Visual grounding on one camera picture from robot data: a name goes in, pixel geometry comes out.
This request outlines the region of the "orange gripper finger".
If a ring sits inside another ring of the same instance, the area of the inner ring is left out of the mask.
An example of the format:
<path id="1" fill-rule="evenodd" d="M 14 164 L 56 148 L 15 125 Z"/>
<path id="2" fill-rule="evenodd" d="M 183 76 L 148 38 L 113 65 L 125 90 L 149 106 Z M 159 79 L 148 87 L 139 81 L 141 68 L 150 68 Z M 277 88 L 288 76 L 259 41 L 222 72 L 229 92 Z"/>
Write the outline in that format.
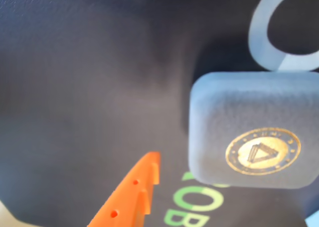
<path id="1" fill-rule="evenodd" d="M 154 185 L 160 183 L 159 152 L 145 154 L 128 172 L 89 227 L 143 227 L 151 213 Z"/>

